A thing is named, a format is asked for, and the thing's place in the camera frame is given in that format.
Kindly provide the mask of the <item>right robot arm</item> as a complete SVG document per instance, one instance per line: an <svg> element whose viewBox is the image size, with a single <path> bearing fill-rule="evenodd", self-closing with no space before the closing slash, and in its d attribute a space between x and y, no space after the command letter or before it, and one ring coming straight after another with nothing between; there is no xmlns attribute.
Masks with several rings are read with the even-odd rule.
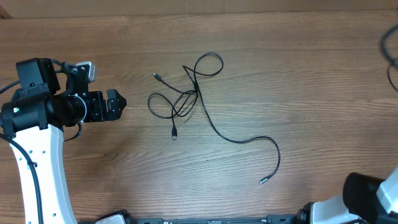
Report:
<svg viewBox="0 0 398 224"><path fill-rule="evenodd" d="M350 173L342 194L306 204L293 222L397 224L397 169L386 179Z"/></svg>

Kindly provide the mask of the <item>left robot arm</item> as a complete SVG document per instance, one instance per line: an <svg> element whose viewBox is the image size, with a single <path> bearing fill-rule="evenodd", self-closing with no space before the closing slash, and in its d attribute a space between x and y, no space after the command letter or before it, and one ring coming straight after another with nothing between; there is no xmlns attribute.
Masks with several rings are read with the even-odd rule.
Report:
<svg viewBox="0 0 398 224"><path fill-rule="evenodd" d="M16 158L26 223L76 223L63 165L65 127L114 121L127 101L117 90L89 91L96 67L50 58L16 63L18 81L1 107L1 139Z"/></svg>

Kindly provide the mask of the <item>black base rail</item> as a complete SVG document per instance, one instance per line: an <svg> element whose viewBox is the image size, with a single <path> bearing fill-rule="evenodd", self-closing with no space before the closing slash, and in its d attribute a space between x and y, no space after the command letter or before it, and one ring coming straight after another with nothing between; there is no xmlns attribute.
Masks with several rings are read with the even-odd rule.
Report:
<svg viewBox="0 0 398 224"><path fill-rule="evenodd" d="M291 224L295 223L296 215L268 215L254 218L188 218L188 219L162 219L162 218L134 218L127 210L118 210L100 217L97 220L78 221L79 224L99 223L111 215L121 215L125 223L130 224Z"/></svg>

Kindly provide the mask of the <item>braided cable silver plug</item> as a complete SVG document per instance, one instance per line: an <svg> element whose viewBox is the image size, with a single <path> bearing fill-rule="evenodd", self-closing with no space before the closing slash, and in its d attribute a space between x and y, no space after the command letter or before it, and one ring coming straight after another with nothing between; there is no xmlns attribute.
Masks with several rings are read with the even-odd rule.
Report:
<svg viewBox="0 0 398 224"><path fill-rule="evenodd" d="M207 57L214 57L218 61L220 61L220 69L211 74L199 72L197 70L198 64L201 60ZM247 114L247 112L254 111L255 107L259 106L258 99L259 96L262 94L259 85L247 79L240 79L238 81L228 81L225 85L220 84L217 87L211 89L212 95L214 95L215 93L222 93L224 95L227 95L229 100L232 100L236 96L236 101L238 102L238 104L245 106L243 113L237 115L237 120L234 123L222 123L219 120L215 121L211 118L203 99L203 94L201 92L200 84L198 82L198 77L201 76L211 78L221 73L224 68L223 58L215 52L207 52L198 58L193 68L190 68L186 65L184 65L182 68L185 70L188 78L192 82L193 88L191 90L181 91L179 99L182 99L184 96L186 96L188 100L191 98L191 96L194 96L195 98L192 101L191 107L189 107L186 113L182 112L182 110L186 109L187 107L186 101L181 104L179 109L176 109L179 100L176 100L174 103L172 103L172 113L170 119L172 121L175 121L175 117L177 116L182 118L188 115L193 107L195 107L197 101L200 101L211 128L219 137L223 138L224 140L233 144L249 144L254 141L267 141L272 143L277 151L277 163L273 172L263 177L259 181L259 184L261 185L267 182L279 170L281 154L278 143L271 136L269 136L269 133L265 132L268 130L268 128L265 127L267 123L265 122L263 115L258 113L251 118Z"/></svg>

